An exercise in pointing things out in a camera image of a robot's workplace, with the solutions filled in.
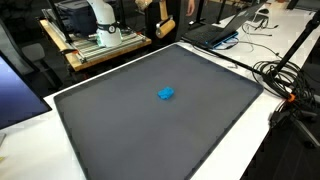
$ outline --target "blue object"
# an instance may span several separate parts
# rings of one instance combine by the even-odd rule
[[[166,87],[158,92],[158,96],[162,100],[170,99],[173,94],[174,94],[174,90],[170,87]]]

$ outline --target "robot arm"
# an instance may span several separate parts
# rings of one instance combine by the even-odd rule
[[[104,0],[87,0],[97,18],[98,45],[113,47],[121,44],[120,29],[114,17],[112,7]]]

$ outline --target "laptop screen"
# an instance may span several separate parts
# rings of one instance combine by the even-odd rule
[[[49,110],[0,51],[0,129]]]

